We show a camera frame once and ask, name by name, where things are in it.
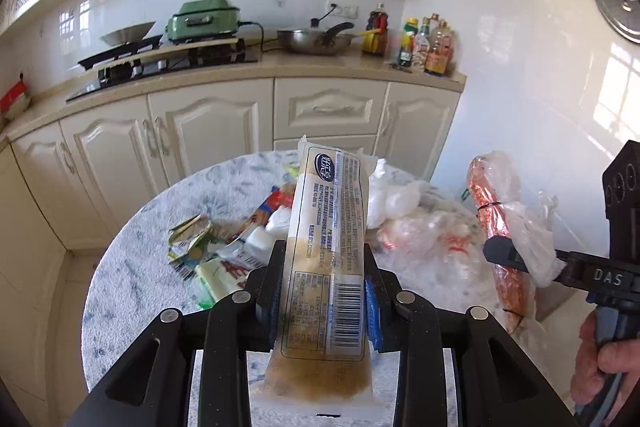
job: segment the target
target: barcode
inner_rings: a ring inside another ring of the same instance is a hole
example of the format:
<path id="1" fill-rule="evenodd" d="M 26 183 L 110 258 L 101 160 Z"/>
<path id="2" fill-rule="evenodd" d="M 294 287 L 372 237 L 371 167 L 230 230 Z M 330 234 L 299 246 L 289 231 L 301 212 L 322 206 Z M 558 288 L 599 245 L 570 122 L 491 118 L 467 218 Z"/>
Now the barcode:
<path id="1" fill-rule="evenodd" d="M 362 284 L 336 284 L 331 324 L 331 346 L 360 347 Z"/>
<path id="2" fill-rule="evenodd" d="M 238 255 L 238 259 L 243 263 L 245 263 L 247 265 L 247 268 L 249 269 L 261 268 L 262 266 L 265 266 L 264 263 L 260 261 L 260 259 L 254 257 L 253 255 L 251 255 L 246 251 Z"/>

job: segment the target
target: metal pot lid on wall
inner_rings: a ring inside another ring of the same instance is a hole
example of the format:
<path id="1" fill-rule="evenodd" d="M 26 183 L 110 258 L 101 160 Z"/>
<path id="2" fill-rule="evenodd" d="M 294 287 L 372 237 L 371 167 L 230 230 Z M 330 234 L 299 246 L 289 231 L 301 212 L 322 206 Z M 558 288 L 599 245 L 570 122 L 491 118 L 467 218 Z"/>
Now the metal pot lid on wall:
<path id="1" fill-rule="evenodd" d="M 640 44 L 640 2 L 638 0 L 596 0 L 600 12 L 624 38 Z"/>

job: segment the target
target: round table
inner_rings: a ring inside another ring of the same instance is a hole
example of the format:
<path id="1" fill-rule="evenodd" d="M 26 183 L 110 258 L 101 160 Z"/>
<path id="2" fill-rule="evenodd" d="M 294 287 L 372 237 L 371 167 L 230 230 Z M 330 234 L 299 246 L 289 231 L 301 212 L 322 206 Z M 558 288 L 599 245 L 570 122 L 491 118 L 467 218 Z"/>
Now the round table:
<path id="1" fill-rule="evenodd" d="M 188 217 L 207 214 L 213 220 L 237 221 L 247 218 L 264 201 L 273 185 L 292 181 L 286 164 L 298 164 L 298 152 L 267 152 L 240 156 L 214 165 L 183 179 L 143 206 L 120 230 L 98 265 L 84 306 L 82 318 L 82 365 L 89 389 L 102 378 L 118 357 L 141 333 L 146 325 L 165 308 L 178 308 L 183 314 L 199 311 L 191 283 L 184 283 L 168 265 L 168 230 Z M 398 169 L 389 168 L 398 184 L 415 180 Z M 461 223 L 472 228 L 480 247 L 483 235 L 474 216 L 460 204 L 440 195 L 424 184 L 421 205 L 430 210 L 442 209 L 456 214 Z M 381 267 L 396 272 L 402 286 L 431 300 L 436 306 L 452 308 L 446 295 L 430 290 L 430 274 L 409 267 L 401 255 L 387 255 L 374 249 Z M 489 309 L 498 306 L 495 290 L 485 288 L 486 298 L 478 302 L 478 294 L 462 298 L 456 311 L 482 304 Z M 250 385 L 264 378 L 267 353 L 248 353 Z M 397 353 L 372 354 L 374 395 L 384 406 L 384 414 L 367 425 L 390 426 L 393 420 L 398 378 Z M 197 425 L 197 393 L 200 360 L 196 360 L 194 386 L 191 393 L 190 425 Z M 449 378 L 450 416 L 455 417 L 454 388 Z M 252 423 L 263 425 L 360 425 L 362 420 L 346 417 L 330 419 L 283 413 L 252 407 Z"/>

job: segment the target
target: cream cabinet door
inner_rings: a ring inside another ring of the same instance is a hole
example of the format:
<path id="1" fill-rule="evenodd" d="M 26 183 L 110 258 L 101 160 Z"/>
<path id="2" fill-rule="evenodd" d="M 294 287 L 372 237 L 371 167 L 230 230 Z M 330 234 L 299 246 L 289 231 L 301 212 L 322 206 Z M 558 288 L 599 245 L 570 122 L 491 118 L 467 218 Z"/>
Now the cream cabinet door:
<path id="1" fill-rule="evenodd" d="M 80 112 L 60 124 L 82 183 L 111 235 L 168 187 L 146 96 Z"/>
<path id="2" fill-rule="evenodd" d="M 272 78 L 155 92 L 149 105 L 170 185 L 236 156 L 271 150 Z"/>
<path id="3" fill-rule="evenodd" d="M 374 155 L 431 179 L 459 97 L 445 89 L 390 82 Z"/>
<path id="4" fill-rule="evenodd" d="M 46 407 L 49 316 L 65 247 L 24 182 L 11 147 L 0 152 L 0 375 Z M 0 425 L 6 425 L 0 414 Z"/>
<path id="5" fill-rule="evenodd" d="M 276 78 L 274 138 L 376 134 L 386 82 L 359 78 Z"/>
<path id="6" fill-rule="evenodd" d="M 298 142 L 300 140 L 296 138 L 287 138 L 284 140 L 274 140 L 274 151 L 291 151 L 298 148 Z M 376 143 L 375 135 L 359 135 L 359 136 L 320 136 L 317 138 L 310 138 L 309 141 L 317 143 L 318 145 L 326 145 L 328 147 L 335 147 L 336 149 L 342 149 L 349 152 L 357 152 L 360 149 L 365 154 L 373 154 L 373 146 Z"/>
<path id="7" fill-rule="evenodd" d="M 60 124 L 41 127 L 12 147 L 33 198 L 66 249 L 108 247 L 110 234 L 84 190 Z"/>

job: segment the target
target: sauce bottle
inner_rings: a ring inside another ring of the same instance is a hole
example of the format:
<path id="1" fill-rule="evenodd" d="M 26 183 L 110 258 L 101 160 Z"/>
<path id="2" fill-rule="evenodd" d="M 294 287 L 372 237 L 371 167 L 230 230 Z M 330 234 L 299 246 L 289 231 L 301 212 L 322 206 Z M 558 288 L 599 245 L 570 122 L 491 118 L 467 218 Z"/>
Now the sauce bottle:
<path id="1" fill-rule="evenodd" d="M 387 26 L 389 15 L 385 12 L 385 5 L 380 3 L 369 14 L 367 30 L 377 30 L 378 33 L 366 35 L 362 41 L 362 52 L 371 55 L 384 55 L 386 51 Z"/>
<path id="2" fill-rule="evenodd" d="M 400 52 L 398 54 L 398 64 L 400 66 L 411 66 L 411 59 L 414 54 L 414 37 L 418 32 L 418 19 L 411 17 L 407 19 L 402 37 L 400 37 Z"/>
<path id="3" fill-rule="evenodd" d="M 440 15 L 437 13 L 432 13 L 431 17 L 429 17 L 429 33 L 433 33 L 440 26 Z"/>
<path id="4" fill-rule="evenodd" d="M 451 54 L 451 31 L 446 21 L 440 22 L 436 31 L 431 34 L 430 42 L 431 47 L 424 63 L 424 71 L 443 76 Z"/>
<path id="5" fill-rule="evenodd" d="M 414 66 L 415 68 L 420 68 L 421 70 L 424 69 L 424 63 L 427 60 L 427 53 L 429 53 L 429 48 L 429 19 L 427 19 L 427 17 L 423 17 L 420 31 L 415 36 L 412 66 Z"/>

